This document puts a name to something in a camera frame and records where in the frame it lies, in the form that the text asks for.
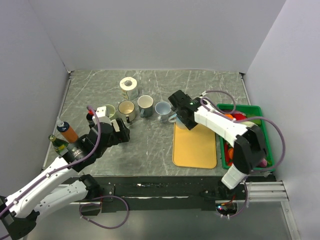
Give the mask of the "light green mug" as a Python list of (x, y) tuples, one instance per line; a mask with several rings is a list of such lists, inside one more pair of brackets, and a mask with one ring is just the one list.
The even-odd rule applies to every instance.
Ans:
[(116, 114), (116, 108), (111, 105), (111, 104), (106, 104), (104, 106), (100, 107), (101, 111), (105, 112), (105, 115), (110, 119), (110, 120), (115, 120), (117, 117)]

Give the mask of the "cream mug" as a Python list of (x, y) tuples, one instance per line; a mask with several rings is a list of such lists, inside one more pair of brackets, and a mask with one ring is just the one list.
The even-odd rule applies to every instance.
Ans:
[(121, 119), (130, 124), (136, 118), (135, 104), (130, 100), (124, 100), (118, 105), (118, 113)]

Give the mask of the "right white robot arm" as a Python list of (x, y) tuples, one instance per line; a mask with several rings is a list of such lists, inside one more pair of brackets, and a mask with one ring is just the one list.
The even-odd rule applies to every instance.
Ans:
[(236, 193), (236, 186), (268, 155), (265, 135), (256, 124), (247, 126), (226, 116), (226, 113), (210, 102), (204, 91), (192, 99), (182, 90), (168, 97), (182, 124), (192, 130), (198, 124), (218, 134), (233, 147), (233, 163), (222, 177), (218, 193), (223, 199), (230, 199)]

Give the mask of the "grey blue mug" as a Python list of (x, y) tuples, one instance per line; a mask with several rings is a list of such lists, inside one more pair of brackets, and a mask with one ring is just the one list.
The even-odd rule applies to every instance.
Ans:
[(154, 112), (154, 100), (149, 95), (142, 95), (137, 100), (139, 114), (141, 118), (148, 118)]

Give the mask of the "light blue white mug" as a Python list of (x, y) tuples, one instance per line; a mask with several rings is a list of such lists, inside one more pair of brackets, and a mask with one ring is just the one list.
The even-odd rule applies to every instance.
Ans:
[(177, 128), (181, 130), (187, 130), (187, 127), (182, 123), (182, 121), (178, 118), (178, 115), (175, 113), (168, 118), (169, 123), (174, 123)]

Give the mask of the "dark blue mug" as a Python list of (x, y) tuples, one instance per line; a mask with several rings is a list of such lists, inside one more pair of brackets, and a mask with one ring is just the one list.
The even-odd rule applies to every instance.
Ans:
[(90, 113), (87, 113), (86, 120), (90, 126), (94, 124), (93, 116)]

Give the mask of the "small grey cup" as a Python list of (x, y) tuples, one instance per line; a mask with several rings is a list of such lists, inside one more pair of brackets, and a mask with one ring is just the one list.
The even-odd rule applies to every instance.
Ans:
[(171, 113), (171, 105), (166, 101), (160, 101), (155, 105), (155, 112), (157, 113), (158, 121), (165, 123), (169, 119)]

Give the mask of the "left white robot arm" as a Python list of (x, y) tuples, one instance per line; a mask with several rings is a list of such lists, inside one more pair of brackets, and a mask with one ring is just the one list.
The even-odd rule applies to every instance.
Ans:
[(56, 187), (101, 158), (107, 148), (130, 140), (130, 130), (121, 118), (98, 122), (58, 156), (36, 178), (17, 192), (0, 198), (0, 220), (13, 240), (28, 235), (37, 221), (69, 203), (93, 201), (101, 196), (98, 182), (84, 174), (74, 183), (56, 191)]

